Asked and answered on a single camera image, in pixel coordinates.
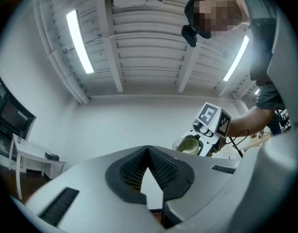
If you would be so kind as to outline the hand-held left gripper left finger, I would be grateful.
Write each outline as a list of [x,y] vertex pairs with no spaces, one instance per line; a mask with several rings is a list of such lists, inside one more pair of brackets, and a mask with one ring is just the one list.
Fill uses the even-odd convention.
[[161,233],[146,205],[124,202],[106,183],[107,168],[133,147],[85,160],[38,189],[26,207],[39,216],[66,187],[79,193],[58,224],[66,233]]

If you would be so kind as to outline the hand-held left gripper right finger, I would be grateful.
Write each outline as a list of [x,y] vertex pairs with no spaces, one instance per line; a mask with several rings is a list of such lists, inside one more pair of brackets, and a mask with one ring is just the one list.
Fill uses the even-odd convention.
[[163,191],[167,229],[212,229],[231,213],[221,195],[238,161],[199,157],[149,146],[151,173]]

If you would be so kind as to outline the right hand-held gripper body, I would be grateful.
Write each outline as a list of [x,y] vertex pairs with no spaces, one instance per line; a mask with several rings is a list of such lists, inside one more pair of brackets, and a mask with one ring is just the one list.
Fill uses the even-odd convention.
[[219,151],[226,141],[231,116],[221,107],[204,103],[195,121],[193,130],[199,133],[199,141],[206,140],[213,145],[212,152]]

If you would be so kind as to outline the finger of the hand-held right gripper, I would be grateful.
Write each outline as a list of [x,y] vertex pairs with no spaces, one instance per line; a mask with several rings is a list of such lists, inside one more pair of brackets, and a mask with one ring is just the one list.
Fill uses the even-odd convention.
[[189,129],[188,131],[184,132],[181,135],[181,138],[185,138],[185,137],[188,137],[188,136],[199,138],[199,133],[194,131],[193,129]]
[[213,145],[206,140],[200,140],[201,143],[200,149],[199,149],[199,156],[202,157],[212,157],[212,149]]

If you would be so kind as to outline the textured clear glass cup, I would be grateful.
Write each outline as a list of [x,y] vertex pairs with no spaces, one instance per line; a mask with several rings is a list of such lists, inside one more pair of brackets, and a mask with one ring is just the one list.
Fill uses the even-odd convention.
[[191,137],[180,138],[173,143],[172,149],[186,154],[197,155],[199,152],[199,142]]

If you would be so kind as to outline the person's right forearm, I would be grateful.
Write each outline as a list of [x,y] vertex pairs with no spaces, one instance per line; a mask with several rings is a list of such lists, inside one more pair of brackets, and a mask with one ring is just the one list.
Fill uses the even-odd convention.
[[260,132],[270,122],[275,110],[252,107],[245,114],[230,120],[227,137],[252,135]]

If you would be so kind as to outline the wooden table white legs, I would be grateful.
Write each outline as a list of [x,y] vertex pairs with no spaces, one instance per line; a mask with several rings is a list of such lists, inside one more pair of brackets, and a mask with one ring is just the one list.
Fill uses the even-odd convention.
[[250,149],[250,148],[254,148],[257,147],[259,145],[261,145],[262,143],[264,143],[266,140],[268,140],[269,138],[271,138],[271,135],[268,136],[263,136],[262,138],[255,138],[254,140],[250,141],[249,143],[247,143],[246,145],[244,145],[243,147],[240,148],[240,150],[242,152]]

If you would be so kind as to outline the person's grey shirt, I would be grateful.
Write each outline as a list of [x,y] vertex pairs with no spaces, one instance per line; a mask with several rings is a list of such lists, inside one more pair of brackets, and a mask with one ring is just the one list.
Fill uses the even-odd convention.
[[264,110],[283,110],[285,105],[282,98],[267,74],[273,56],[276,19],[253,19],[249,27],[253,36],[253,53],[249,76],[259,87],[256,106]]

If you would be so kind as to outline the white desk with drawer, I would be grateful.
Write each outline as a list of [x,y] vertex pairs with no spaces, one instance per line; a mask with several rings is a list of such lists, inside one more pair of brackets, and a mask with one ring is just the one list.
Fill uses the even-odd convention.
[[41,163],[41,174],[44,175],[45,164],[55,164],[61,166],[60,173],[64,172],[66,162],[65,161],[55,161],[50,160],[45,157],[45,153],[50,153],[50,151],[44,147],[41,147],[35,143],[32,143],[28,140],[21,139],[19,143],[19,136],[13,133],[12,141],[9,149],[9,158],[8,158],[8,169],[12,169],[12,153],[13,148],[16,148],[17,158],[16,158],[16,187],[17,187],[17,195],[20,200],[23,199],[21,193],[21,184],[20,184],[20,165],[21,160],[34,160]]

